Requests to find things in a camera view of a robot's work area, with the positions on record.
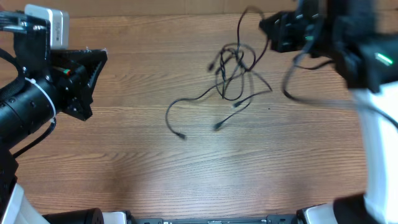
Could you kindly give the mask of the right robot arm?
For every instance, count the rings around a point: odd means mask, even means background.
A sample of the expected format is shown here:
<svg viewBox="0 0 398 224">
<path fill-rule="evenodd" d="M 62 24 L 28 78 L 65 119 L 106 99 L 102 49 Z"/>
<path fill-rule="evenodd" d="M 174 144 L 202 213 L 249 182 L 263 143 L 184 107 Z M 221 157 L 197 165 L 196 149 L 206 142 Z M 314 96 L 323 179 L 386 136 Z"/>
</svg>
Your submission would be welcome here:
<svg viewBox="0 0 398 224">
<path fill-rule="evenodd" d="M 352 98 L 313 106 L 356 110 L 368 169 L 364 193 L 298 210 L 297 223 L 397 222 L 397 35 L 377 30 L 373 1 L 300 1 L 296 10 L 261 20 L 272 50 L 296 52 L 282 90 L 305 56 L 326 57 Z"/>
</svg>

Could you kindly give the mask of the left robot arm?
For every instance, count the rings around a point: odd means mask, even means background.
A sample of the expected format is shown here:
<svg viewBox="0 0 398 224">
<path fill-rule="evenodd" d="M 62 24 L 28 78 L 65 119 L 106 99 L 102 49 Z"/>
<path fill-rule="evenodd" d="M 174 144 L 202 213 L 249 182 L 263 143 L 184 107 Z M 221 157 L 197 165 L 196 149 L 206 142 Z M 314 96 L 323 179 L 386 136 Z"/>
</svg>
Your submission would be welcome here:
<svg viewBox="0 0 398 224">
<path fill-rule="evenodd" d="M 16 159 L 43 141 L 62 112 L 82 121 L 92 115 L 92 94 L 108 56 L 105 50 L 54 50 L 36 70 L 18 71 L 16 84 L 1 89 L 1 223 L 130 223 L 126 212 L 98 208 L 41 215 L 17 183 Z"/>
</svg>

